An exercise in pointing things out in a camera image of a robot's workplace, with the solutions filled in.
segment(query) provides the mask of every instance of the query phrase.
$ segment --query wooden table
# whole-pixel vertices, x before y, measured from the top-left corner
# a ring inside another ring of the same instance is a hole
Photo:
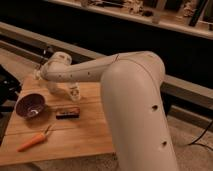
[[[23,119],[13,111],[2,145],[0,165],[28,163],[33,161],[89,156],[114,152],[100,101],[99,83],[79,83],[81,100],[72,102],[66,84],[58,84],[60,90],[50,94],[45,81],[34,80],[29,75],[23,84],[20,97],[39,93],[45,97],[46,107],[37,117]],[[58,108],[79,106],[78,119],[57,120]],[[24,152],[17,148],[38,132],[50,128],[47,141]]]

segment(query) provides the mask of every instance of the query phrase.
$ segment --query dark background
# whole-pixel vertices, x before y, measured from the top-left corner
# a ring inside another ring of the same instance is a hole
[[[2,0],[0,21],[106,55],[150,50],[169,75],[213,88],[213,42],[41,0]]]

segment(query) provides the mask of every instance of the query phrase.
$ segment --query white robotic arm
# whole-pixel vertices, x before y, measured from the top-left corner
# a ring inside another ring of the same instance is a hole
[[[40,70],[53,82],[100,81],[104,113],[123,171],[177,171],[160,97],[165,71],[152,52],[112,55],[70,65],[56,52]]]

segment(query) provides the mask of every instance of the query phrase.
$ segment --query bowl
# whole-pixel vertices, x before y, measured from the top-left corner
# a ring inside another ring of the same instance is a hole
[[[45,99],[40,94],[29,94],[22,97],[16,104],[16,113],[23,118],[31,118],[44,109]]]

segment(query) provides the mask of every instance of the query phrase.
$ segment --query shelf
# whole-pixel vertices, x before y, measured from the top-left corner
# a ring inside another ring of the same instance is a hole
[[[188,26],[189,19],[182,17],[180,13],[175,13],[166,10],[158,11],[153,8],[145,7],[145,9],[153,11],[154,16],[155,13],[159,13],[160,21],[158,23],[155,23],[153,22],[153,16],[144,17],[141,16],[140,14],[130,14],[129,9],[126,6],[123,8],[99,7],[95,5],[88,5],[86,7],[82,7],[80,0],[46,0],[46,1],[213,40],[213,31],[208,30],[210,23],[199,21],[196,27],[191,27]]]

